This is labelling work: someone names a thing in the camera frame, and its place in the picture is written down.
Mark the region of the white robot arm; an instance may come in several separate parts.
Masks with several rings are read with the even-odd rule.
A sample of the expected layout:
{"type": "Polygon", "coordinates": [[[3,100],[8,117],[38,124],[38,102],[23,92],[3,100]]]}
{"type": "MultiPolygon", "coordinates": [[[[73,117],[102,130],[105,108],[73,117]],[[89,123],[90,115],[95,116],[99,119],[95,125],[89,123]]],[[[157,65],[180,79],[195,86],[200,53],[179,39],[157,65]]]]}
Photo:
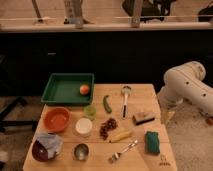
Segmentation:
{"type": "Polygon", "coordinates": [[[174,109],[184,99],[196,105],[208,118],[213,119],[213,88],[203,83],[204,66],[191,61],[168,69],[163,76],[164,85],[157,93],[161,109],[161,123],[167,124],[174,116],[174,109]]]}

